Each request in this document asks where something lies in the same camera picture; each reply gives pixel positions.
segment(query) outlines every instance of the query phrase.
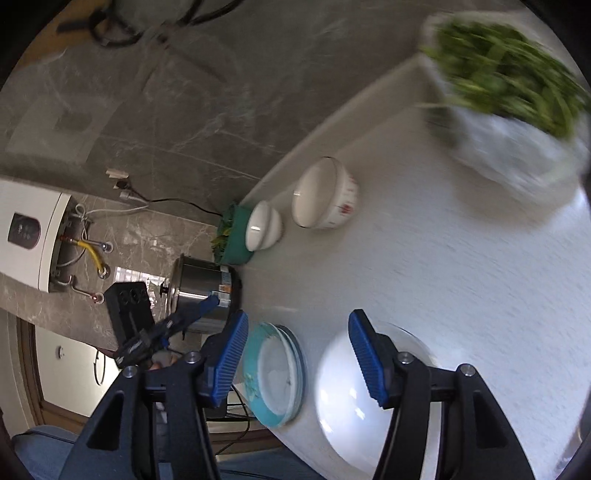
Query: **wooden door frame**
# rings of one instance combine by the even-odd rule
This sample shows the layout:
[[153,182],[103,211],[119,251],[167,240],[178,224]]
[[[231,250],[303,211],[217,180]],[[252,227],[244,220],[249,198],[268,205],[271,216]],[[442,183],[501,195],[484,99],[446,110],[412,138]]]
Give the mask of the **wooden door frame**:
[[18,319],[17,337],[18,355],[25,391],[35,425],[54,425],[73,433],[80,433],[88,417],[61,408],[43,398],[37,363],[35,326],[32,323]]

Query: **green container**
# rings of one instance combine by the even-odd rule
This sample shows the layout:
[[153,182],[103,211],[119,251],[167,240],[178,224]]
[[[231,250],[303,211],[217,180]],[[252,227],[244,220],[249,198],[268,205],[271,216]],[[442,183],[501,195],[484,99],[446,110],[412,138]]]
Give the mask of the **green container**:
[[232,204],[224,212],[222,221],[217,227],[217,234],[222,233],[224,223],[233,218],[232,231],[228,236],[228,244],[221,258],[216,257],[219,265],[242,265],[248,262],[254,252],[246,248],[246,227],[252,209]]

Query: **white bowl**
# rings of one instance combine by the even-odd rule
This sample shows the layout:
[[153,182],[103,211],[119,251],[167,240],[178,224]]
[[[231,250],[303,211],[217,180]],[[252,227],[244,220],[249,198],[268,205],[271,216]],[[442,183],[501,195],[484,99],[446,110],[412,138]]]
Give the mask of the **white bowl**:
[[352,215],[358,190],[339,160],[323,157],[304,172],[295,187],[291,204],[294,221],[305,228],[335,228]]
[[271,207],[271,218],[267,224],[267,232],[262,240],[259,250],[269,248],[279,240],[283,233],[283,221],[281,221],[281,215],[279,212]]
[[281,215],[269,202],[256,204],[246,226],[245,243],[248,251],[255,252],[274,245],[281,236],[283,222]]
[[[378,333],[388,335],[399,351],[411,352],[426,365],[434,361],[414,335],[395,325],[374,321]],[[314,403],[320,428],[332,448],[348,464],[372,476],[384,448],[393,410],[383,410],[369,396],[347,330],[328,345],[316,374]],[[432,403],[427,454],[439,452],[441,407]],[[434,478],[434,475],[423,478]]]

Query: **teal plate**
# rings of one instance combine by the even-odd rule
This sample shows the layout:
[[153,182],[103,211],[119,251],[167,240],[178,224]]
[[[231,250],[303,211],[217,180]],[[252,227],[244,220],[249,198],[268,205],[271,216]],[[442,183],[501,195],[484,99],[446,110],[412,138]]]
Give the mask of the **teal plate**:
[[249,333],[242,369],[246,400],[257,419],[266,427],[291,420],[301,402],[300,358],[275,326],[261,323]]
[[281,331],[281,333],[283,333],[287,337],[289,343],[291,344],[291,349],[294,352],[295,362],[297,364],[297,394],[295,406],[291,414],[291,417],[295,417],[300,411],[302,400],[304,398],[304,387],[306,386],[306,370],[304,368],[304,356],[301,353],[300,345],[297,342],[297,339],[294,336],[293,332],[283,325],[275,326],[277,327],[277,329]]

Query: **water heater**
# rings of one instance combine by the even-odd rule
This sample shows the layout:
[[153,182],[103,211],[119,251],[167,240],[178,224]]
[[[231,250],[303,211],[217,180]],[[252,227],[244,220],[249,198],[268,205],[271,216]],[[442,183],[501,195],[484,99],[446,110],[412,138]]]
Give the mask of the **water heater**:
[[0,179],[0,273],[49,291],[70,195]]

